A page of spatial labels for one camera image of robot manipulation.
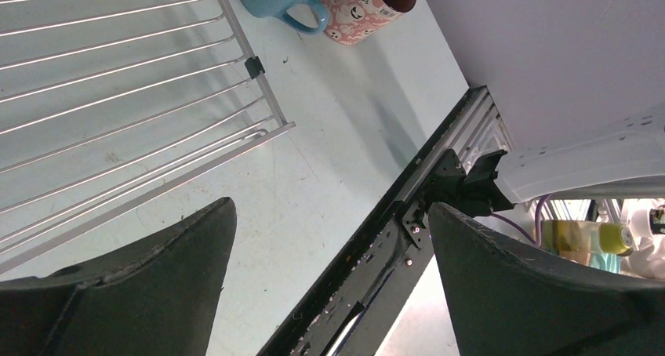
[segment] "wire shelf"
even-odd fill
[[[294,126],[228,0],[0,13],[0,273]]]

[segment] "yellow bottle cap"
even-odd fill
[[[603,252],[623,254],[633,247],[633,235],[620,224],[604,223],[598,228],[598,237]]]

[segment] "plastic bottle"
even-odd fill
[[[621,224],[548,220],[542,232],[543,249],[558,252],[623,254],[634,244],[630,230]]]

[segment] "mug handle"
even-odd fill
[[[317,33],[323,32],[325,27],[328,26],[328,20],[330,19],[330,13],[328,12],[328,9],[319,0],[304,0],[303,3],[310,6],[314,12],[314,16],[316,16],[316,21],[318,23],[316,28],[308,27],[298,20],[293,19],[293,17],[286,11],[277,17],[283,20],[296,31],[302,32],[306,35],[316,35]]]

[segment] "white table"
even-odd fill
[[[425,0],[353,47],[231,3],[297,127],[3,279],[50,274],[228,196],[238,230],[208,354],[255,354],[467,90]]]

